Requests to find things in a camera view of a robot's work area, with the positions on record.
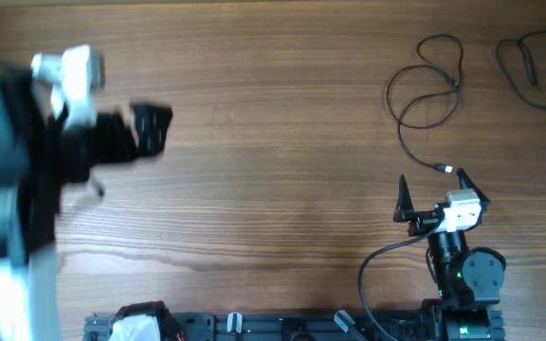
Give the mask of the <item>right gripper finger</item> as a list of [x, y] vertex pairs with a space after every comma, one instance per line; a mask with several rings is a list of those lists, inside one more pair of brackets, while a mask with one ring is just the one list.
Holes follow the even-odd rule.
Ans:
[[459, 177], [459, 186], [461, 189], [473, 189], [480, 199], [481, 206], [489, 206], [489, 198], [475, 185], [463, 168], [457, 169]]
[[413, 221], [415, 218], [414, 207], [410, 197], [410, 190], [404, 174], [399, 178], [398, 197], [393, 221], [395, 223], [404, 223]]

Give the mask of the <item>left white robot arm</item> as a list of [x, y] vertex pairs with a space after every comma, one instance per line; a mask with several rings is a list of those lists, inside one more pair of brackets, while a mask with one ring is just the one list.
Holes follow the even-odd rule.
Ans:
[[97, 114], [72, 126], [45, 117], [28, 70], [0, 75], [0, 340], [58, 340], [55, 221], [68, 184], [93, 167], [161, 154], [173, 121], [168, 106], [135, 102], [134, 122]]

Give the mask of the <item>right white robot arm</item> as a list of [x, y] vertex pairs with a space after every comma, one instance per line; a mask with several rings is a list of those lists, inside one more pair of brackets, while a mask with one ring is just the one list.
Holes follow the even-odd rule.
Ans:
[[428, 241], [428, 268], [438, 287], [437, 299], [421, 306], [427, 340], [504, 340], [501, 301], [507, 267], [505, 257], [488, 247], [471, 248], [465, 234], [482, 223], [488, 197], [465, 170], [457, 170], [459, 188], [434, 209], [417, 211], [404, 176], [399, 179], [393, 220], [409, 225], [411, 237]]

